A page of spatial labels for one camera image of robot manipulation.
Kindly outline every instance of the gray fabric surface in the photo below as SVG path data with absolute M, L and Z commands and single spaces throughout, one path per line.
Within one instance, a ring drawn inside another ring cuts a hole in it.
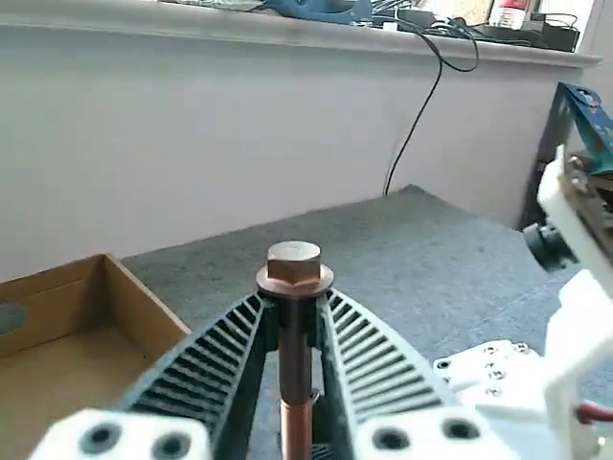
M 336 287 L 393 326 L 427 358 L 483 341 L 541 352 L 557 291 L 575 270 L 548 275 L 520 234 L 416 188 L 163 249 L 124 263 L 193 329 L 255 287 L 269 245 L 318 243 Z M 276 358 L 264 370 L 250 458 L 278 458 Z M 319 368 L 316 366 L 319 379 Z M 599 380 L 597 394 L 608 385 Z

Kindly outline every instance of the bolt shaft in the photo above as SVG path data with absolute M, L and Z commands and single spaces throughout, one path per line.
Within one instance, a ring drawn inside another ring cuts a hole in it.
M 307 344 L 308 310 L 312 299 L 278 301 L 279 385 L 285 460 L 310 458 L 311 350 Z

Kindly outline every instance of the white 3d-printed part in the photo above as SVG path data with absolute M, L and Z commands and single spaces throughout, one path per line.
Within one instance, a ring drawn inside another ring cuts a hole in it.
M 564 147 L 545 169 L 538 202 L 585 270 L 559 294 L 545 344 L 544 396 L 563 460 L 598 454 L 598 439 L 575 415 L 577 387 L 593 367 L 613 355 L 613 268 L 563 193 Z
M 359 428 L 357 460 L 517 460 L 473 409 L 447 406 L 369 420 Z
M 85 409 L 52 425 L 30 460 L 210 460 L 203 424 Z
M 545 421 L 543 359 L 525 343 L 494 340 L 434 361 L 458 399 L 490 417 Z

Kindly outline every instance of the white wall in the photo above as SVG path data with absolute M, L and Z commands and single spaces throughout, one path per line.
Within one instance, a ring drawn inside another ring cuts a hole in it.
M 603 62 L 585 73 L 583 83 L 601 95 L 605 109 L 613 116 L 613 2 L 602 1 L 590 50 L 602 56 Z
M 430 57 L 0 28 L 0 279 L 379 196 Z M 513 224 L 558 80 L 445 71 L 396 175 Z

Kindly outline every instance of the cardboard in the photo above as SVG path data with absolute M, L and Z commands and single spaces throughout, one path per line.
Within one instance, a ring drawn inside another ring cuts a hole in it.
M 25 312 L 0 334 L 2 459 L 27 458 L 55 420 L 112 406 L 190 332 L 104 255 L 0 285 L 0 318 L 2 309 Z

